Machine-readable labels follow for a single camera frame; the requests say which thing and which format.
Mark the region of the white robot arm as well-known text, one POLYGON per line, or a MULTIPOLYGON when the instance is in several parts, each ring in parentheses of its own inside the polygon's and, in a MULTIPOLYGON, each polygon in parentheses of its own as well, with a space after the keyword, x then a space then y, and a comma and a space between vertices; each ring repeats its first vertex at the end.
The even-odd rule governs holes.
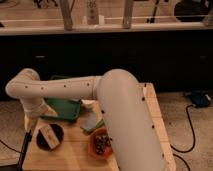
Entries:
POLYGON ((42 81, 33 69, 23 69, 5 87, 21 101, 26 115, 45 113, 45 98, 96 100, 111 139, 119 171, 166 171, 159 137, 138 80, 113 69, 101 76, 42 81))

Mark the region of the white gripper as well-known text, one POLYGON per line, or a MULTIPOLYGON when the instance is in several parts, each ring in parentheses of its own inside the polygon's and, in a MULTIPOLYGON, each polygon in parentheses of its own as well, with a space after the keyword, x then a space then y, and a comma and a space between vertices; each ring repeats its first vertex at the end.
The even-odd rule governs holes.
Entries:
POLYGON ((26 131, 30 131, 37 122, 37 119, 44 113, 48 111, 48 105, 42 103, 33 108, 24 108, 24 128, 26 131))

